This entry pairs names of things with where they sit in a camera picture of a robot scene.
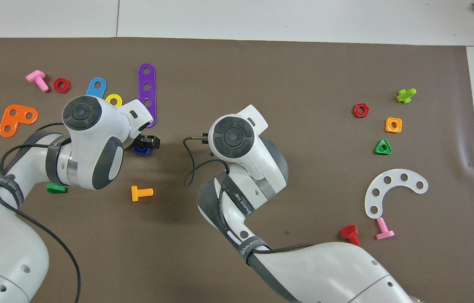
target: pink toy screw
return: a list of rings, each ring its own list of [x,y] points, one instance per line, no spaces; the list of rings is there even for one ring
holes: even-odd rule
[[[381,229],[381,233],[376,236],[377,240],[392,237],[394,235],[393,231],[388,230],[387,225],[385,224],[383,217],[377,218],[377,224],[379,224],[379,228]]]
[[[42,72],[39,71],[38,69],[36,71],[33,71],[33,73],[29,74],[26,76],[26,80],[35,84],[42,90],[43,92],[46,92],[48,90],[48,85],[44,83],[43,77],[46,77],[46,75]]]

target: green toy part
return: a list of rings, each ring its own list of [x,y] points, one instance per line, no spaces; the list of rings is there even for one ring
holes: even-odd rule
[[[410,90],[400,90],[398,92],[398,96],[396,99],[398,102],[403,102],[403,104],[407,104],[410,102],[410,98],[416,94],[416,90],[411,88]]]
[[[375,146],[375,153],[377,155],[390,155],[392,153],[392,148],[386,139],[380,140]]]
[[[67,188],[59,184],[51,183],[46,186],[46,191],[50,194],[63,194],[67,192]]]

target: white perforated arc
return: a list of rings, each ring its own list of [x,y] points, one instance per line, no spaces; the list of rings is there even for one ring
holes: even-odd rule
[[[427,180],[414,171],[402,168],[387,170],[375,177],[366,191],[364,207],[368,217],[377,219],[383,215],[383,198],[396,186],[408,187],[417,194],[423,194],[428,187]]]

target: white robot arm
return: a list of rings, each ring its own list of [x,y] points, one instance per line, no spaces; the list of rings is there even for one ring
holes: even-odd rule
[[[412,303],[390,274],[364,249],[348,243],[323,243],[299,250],[270,250],[244,224],[254,211],[287,184],[281,152],[260,134],[267,128],[249,105],[217,119],[208,133],[218,158],[232,162],[202,184],[198,208],[237,249],[243,260],[288,301],[303,303]]]
[[[94,96],[74,98],[62,119],[70,136],[38,130],[3,168],[2,203],[19,209],[40,182],[103,188],[117,176],[123,148],[153,121],[139,100],[116,108]],[[0,303],[29,302],[47,270],[48,251],[41,238],[0,203]]]

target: orange bolt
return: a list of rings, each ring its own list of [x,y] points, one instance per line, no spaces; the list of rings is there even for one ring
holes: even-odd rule
[[[132,201],[137,202],[138,197],[149,197],[154,194],[152,188],[144,188],[144,189],[138,189],[137,186],[131,186],[130,189],[132,190]]]

